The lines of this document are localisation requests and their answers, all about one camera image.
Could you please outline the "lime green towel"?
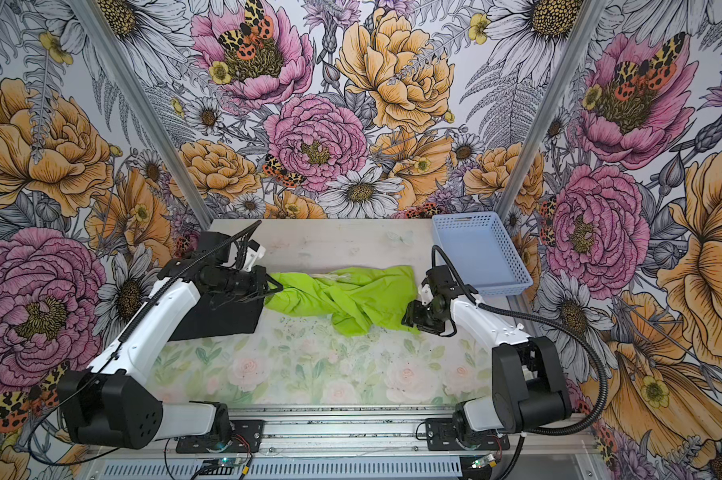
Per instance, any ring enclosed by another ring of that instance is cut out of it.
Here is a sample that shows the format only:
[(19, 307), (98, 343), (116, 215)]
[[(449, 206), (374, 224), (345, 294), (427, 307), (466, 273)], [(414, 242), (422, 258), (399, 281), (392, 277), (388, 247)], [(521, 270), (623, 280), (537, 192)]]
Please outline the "lime green towel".
[(325, 274), (274, 273), (283, 290), (265, 306), (290, 317), (331, 318), (335, 330), (347, 337), (365, 336), (371, 327), (414, 333), (403, 324), (418, 285), (410, 266), (387, 269), (350, 267)]

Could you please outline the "black garment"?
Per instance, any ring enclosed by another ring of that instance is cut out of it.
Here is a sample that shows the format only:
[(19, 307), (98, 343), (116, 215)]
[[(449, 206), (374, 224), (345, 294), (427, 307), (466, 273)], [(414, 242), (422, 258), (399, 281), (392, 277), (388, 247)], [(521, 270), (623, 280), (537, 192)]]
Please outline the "black garment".
[(220, 295), (204, 295), (180, 321), (170, 341), (253, 334), (263, 308), (263, 299), (222, 301)]

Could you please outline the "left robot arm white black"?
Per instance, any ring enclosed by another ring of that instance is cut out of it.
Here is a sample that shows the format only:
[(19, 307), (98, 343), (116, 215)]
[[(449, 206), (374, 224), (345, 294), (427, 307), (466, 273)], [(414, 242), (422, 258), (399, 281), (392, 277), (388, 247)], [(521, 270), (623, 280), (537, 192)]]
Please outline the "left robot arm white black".
[(252, 334), (265, 300), (282, 291), (259, 261), (266, 249), (251, 224), (227, 235), (206, 231), (195, 251), (169, 261), (124, 330), (83, 370), (65, 373), (60, 411), (79, 444), (142, 449), (177, 438), (211, 450), (233, 439), (220, 402), (167, 403), (147, 388), (171, 341)]

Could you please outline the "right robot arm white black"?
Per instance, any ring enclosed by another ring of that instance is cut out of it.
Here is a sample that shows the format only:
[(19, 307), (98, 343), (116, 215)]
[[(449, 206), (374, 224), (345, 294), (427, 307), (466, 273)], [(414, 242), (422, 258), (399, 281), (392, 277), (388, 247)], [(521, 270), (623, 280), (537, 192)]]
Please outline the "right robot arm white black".
[(529, 432), (571, 417), (566, 380), (555, 345), (535, 337), (516, 312), (492, 307), (477, 290), (459, 282), (446, 265), (430, 268), (402, 324), (422, 333), (451, 337), (469, 333), (491, 354), (490, 393), (455, 408), (457, 441), (478, 446), (491, 434)]

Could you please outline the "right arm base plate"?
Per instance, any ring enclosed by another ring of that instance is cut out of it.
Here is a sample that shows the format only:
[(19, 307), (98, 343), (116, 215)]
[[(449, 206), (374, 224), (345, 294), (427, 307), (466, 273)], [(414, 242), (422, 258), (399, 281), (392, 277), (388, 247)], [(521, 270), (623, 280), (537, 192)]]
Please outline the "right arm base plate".
[(425, 441), (429, 451), (506, 451), (510, 440), (496, 430), (473, 432), (458, 427), (452, 418), (428, 418), (424, 430), (417, 427), (416, 437)]

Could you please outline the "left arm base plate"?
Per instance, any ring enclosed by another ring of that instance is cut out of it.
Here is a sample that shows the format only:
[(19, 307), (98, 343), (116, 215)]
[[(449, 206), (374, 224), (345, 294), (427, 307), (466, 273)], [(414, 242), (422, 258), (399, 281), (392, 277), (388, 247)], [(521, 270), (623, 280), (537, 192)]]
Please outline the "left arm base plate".
[(175, 451), (178, 454), (258, 453), (264, 426), (263, 420), (232, 420), (229, 438), (213, 434), (182, 437)]

